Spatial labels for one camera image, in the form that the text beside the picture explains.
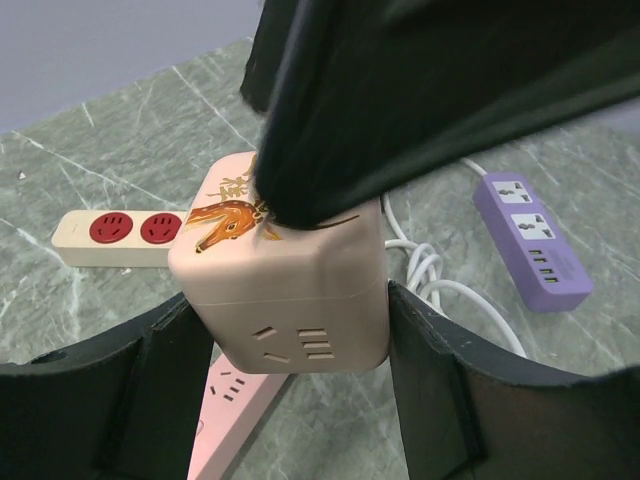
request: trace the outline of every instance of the power socket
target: power socket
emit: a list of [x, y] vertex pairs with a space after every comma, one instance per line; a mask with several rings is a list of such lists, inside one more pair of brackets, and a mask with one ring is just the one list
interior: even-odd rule
[[221, 355], [209, 369], [188, 480], [219, 480], [288, 375], [241, 373]]
[[593, 291], [580, 260], [522, 175], [486, 174], [473, 200], [527, 308], [572, 311]]
[[51, 238], [70, 267], [167, 267], [187, 212], [73, 210]]

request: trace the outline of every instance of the gray wall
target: gray wall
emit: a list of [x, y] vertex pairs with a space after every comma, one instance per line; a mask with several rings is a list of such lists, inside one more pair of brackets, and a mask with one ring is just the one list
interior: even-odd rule
[[253, 36], [260, 0], [0, 0], [0, 133]]

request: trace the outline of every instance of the socket holes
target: socket holes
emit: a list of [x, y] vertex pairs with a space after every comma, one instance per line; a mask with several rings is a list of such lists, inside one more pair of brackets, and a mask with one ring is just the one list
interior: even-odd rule
[[156, 213], [142, 223], [140, 236], [147, 243], [162, 245], [176, 238], [181, 225], [182, 220], [173, 213]]
[[517, 213], [511, 220], [518, 228], [523, 240], [552, 240], [556, 238], [544, 215], [540, 213]]
[[329, 342], [302, 342], [302, 348], [331, 348]]
[[89, 237], [96, 243], [110, 244], [124, 239], [133, 230], [133, 219], [122, 212], [109, 212], [96, 218], [89, 227]]
[[330, 360], [332, 358], [335, 358], [333, 353], [307, 353], [309, 360]]
[[263, 357], [267, 360], [273, 360], [274, 362], [289, 363], [290, 359], [280, 355], [274, 355], [273, 353], [265, 353]]
[[[238, 383], [238, 384], [240, 384], [240, 385], [244, 385], [244, 384], [245, 384], [245, 381], [244, 381], [244, 380], [241, 380], [241, 379], [239, 379], [239, 378], [236, 378], [236, 383]], [[240, 389], [239, 389], [238, 387], [233, 387], [233, 386], [231, 386], [231, 387], [229, 387], [229, 390], [231, 390], [233, 393], [240, 393]], [[230, 401], [230, 402], [232, 402], [232, 401], [234, 400], [234, 398], [233, 398], [231, 395], [227, 394], [227, 393], [225, 393], [225, 394], [222, 396], [222, 398], [224, 398], [225, 400], [228, 400], [228, 401]]]
[[531, 195], [520, 182], [491, 182], [502, 203], [532, 203]]
[[306, 328], [298, 330], [299, 337], [326, 337], [327, 331], [324, 328]]
[[253, 338], [255, 338], [256, 340], [260, 341], [260, 340], [264, 340], [267, 337], [270, 337], [271, 335], [275, 335], [276, 333], [278, 333], [278, 331], [275, 328], [267, 327], [267, 328], [263, 328], [262, 330], [257, 331], [256, 333], [254, 333], [251, 336]]

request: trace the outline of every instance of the pink power strip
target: pink power strip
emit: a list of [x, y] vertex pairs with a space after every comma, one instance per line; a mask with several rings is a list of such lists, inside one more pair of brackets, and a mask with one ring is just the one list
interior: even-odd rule
[[220, 480], [288, 375], [249, 375], [221, 355], [209, 369], [188, 480]]

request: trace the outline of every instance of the red power socket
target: red power socket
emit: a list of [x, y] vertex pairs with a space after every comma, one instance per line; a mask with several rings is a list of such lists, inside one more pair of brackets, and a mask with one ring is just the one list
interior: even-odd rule
[[133, 219], [122, 212], [109, 212], [96, 218], [89, 227], [89, 236], [96, 243], [119, 242], [133, 230]]
[[162, 245], [176, 238], [181, 225], [182, 220], [173, 213], [156, 213], [144, 221], [140, 227], [140, 236], [145, 242]]

